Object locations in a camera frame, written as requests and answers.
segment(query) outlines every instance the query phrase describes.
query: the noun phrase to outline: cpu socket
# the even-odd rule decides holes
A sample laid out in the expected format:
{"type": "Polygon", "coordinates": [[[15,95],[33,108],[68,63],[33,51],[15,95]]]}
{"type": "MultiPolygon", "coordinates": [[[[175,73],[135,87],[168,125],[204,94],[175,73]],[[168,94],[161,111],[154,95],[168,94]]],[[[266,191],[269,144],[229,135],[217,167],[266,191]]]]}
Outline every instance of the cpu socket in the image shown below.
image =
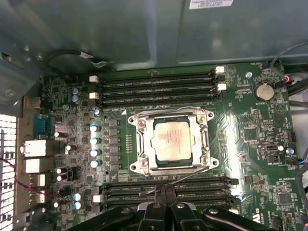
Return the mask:
{"type": "Polygon", "coordinates": [[[193,173],[217,167],[210,156],[207,122],[200,107],[143,111],[128,118],[136,127],[137,161],[130,170],[146,176],[193,173]]]}

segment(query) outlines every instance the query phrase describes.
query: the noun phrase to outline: ventilation grille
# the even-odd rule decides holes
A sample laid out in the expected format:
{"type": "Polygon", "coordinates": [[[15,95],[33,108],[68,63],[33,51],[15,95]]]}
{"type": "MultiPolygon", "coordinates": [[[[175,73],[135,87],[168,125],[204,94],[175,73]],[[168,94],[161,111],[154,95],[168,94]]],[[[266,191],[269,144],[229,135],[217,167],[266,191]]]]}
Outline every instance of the ventilation grille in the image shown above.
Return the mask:
{"type": "MultiPolygon", "coordinates": [[[[0,115],[0,157],[15,165],[16,117],[0,115]]],[[[14,170],[0,161],[0,231],[13,229],[14,170]]]]}

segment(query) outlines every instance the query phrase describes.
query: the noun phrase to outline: sticker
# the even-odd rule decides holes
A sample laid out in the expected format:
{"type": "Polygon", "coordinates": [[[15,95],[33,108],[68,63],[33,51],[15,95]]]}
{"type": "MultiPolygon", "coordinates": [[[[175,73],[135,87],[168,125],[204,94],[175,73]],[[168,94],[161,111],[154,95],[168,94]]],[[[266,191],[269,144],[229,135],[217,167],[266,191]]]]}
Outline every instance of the sticker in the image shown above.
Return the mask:
{"type": "Polygon", "coordinates": [[[231,6],[233,0],[191,0],[190,10],[231,6]]]}
{"type": "Polygon", "coordinates": [[[87,53],[84,53],[84,52],[80,52],[80,55],[79,55],[81,58],[84,58],[84,59],[90,59],[90,58],[94,58],[94,56],[92,55],[89,55],[87,53]]]}

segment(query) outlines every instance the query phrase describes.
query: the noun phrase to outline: usb port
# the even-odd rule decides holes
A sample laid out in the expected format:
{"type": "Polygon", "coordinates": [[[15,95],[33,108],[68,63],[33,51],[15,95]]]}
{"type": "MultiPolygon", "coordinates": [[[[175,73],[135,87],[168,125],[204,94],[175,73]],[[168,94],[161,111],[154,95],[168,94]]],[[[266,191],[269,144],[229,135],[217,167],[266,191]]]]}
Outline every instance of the usb port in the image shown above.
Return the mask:
{"type": "Polygon", "coordinates": [[[278,151],[278,145],[266,145],[265,150],[269,152],[278,151]]]}

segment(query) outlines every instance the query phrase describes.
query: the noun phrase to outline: metal socket frame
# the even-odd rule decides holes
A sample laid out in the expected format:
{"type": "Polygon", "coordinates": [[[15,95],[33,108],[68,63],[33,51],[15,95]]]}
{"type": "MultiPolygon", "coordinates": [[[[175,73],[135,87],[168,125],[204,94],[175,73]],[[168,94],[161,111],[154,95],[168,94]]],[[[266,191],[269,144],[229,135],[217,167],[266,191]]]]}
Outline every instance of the metal socket frame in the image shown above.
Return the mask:
{"type": "Polygon", "coordinates": [[[201,107],[182,107],[142,111],[128,118],[128,123],[136,127],[137,161],[129,166],[133,172],[146,176],[190,174],[205,166],[207,170],[219,166],[219,161],[210,156],[207,122],[215,114],[201,107]],[[194,136],[192,145],[192,164],[179,167],[159,167],[156,163],[155,149],[151,146],[154,137],[154,121],[170,117],[186,117],[190,133],[194,136]]]}

